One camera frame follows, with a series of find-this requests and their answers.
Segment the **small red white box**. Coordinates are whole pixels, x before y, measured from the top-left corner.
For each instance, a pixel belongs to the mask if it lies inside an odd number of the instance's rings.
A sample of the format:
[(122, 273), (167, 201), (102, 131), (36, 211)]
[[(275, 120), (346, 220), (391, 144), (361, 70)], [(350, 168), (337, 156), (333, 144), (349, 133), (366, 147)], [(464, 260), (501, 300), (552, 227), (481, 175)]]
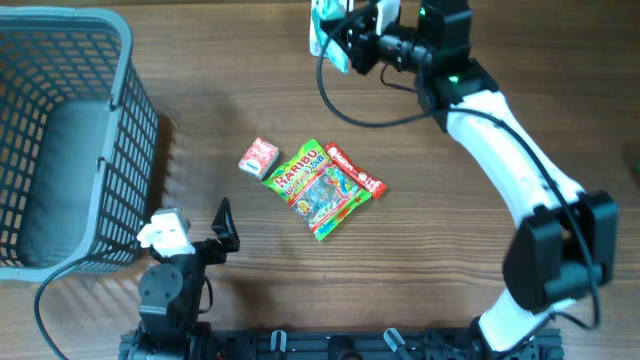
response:
[(257, 137), (239, 161), (239, 168), (262, 180), (279, 157), (279, 148)]

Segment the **mint Zappy wipes pack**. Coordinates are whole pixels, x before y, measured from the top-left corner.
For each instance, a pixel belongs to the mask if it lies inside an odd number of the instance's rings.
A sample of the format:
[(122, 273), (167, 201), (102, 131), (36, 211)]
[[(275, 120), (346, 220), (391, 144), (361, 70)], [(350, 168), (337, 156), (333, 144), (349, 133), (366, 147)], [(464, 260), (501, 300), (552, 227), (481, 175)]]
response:
[[(318, 57), (322, 46), (327, 41), (327, 34), (321, 29), (321, 22), (342, 19), (353, 10), (353, 3), (351, 0), (311, 0), (310, 3), (309, 51), (313, 56)], [(349, 72), (348, 57), (335, 41), (330, 42), (324, 57), (342, 73)]]

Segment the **red Nescafe coffee stick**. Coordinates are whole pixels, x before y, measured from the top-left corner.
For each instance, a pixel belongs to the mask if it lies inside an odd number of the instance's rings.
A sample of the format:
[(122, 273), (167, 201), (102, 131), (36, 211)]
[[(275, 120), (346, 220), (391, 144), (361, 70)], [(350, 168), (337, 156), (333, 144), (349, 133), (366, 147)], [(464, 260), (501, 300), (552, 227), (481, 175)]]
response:
[(356, 166), (335, 142), (327, 144), (325, 151), (334, 163), (358, 185), (367, 190), (374, 199), (378, 200), (387, 191), (388, 186), (384, 182)]

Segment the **green Haribo gummy bag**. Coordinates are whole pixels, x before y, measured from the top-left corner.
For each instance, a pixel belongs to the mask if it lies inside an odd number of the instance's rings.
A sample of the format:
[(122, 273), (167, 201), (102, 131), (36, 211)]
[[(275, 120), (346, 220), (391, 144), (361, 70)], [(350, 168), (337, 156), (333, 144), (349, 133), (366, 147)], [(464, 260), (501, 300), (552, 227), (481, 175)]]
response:
[(285, 200), (323, 241), (354, 209), (372, 195), (333, 162), (315, 139), (304, 143), (262, 184)]

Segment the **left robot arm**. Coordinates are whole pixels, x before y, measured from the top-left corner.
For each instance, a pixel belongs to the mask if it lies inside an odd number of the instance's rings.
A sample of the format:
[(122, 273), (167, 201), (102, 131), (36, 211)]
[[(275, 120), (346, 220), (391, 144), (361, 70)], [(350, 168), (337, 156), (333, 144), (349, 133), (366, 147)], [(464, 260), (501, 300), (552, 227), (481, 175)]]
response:
[(200, 306), (202, 293), (213, 298), (206, 267), (225, 263), (227, 255), (240, 248), (230, 201), (222, 199), (212, 221), (214, 238), (192, 242), (187, 236), (189, 229), (190, 222), (181, 209), (161, 208), (138, 233), (137, 240), (158, 263), (139, 281), (141, 321), (136, 329), (121, 337), (120, 359), (226, 357), (225, 350), (216, 343), (211, 325), (200, 322), (198, 317), (211, 309)]

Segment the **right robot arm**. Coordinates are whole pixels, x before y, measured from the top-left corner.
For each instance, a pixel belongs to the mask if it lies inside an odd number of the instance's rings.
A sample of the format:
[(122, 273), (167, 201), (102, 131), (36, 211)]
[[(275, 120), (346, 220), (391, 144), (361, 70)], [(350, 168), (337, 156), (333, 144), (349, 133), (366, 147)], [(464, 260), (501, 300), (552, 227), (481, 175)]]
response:
[(311, 24), (321, 50), (337, 46), (359, 74), (385, 64), (415, 76), (423, 117), (463, 146), (497, 189), (515, 234), (502, 265), (505, 287), (469, 327), (429, 331), (427, 358), (558, 359), (549, 328), (613, 277), (618, 207), (585, 191), (536, 145), (497, 82), (470, 55), (472, 11), (465, 1), (424, 1), (417, 24), (403, 26), (397, 1), (362, 8), (319, 3)]

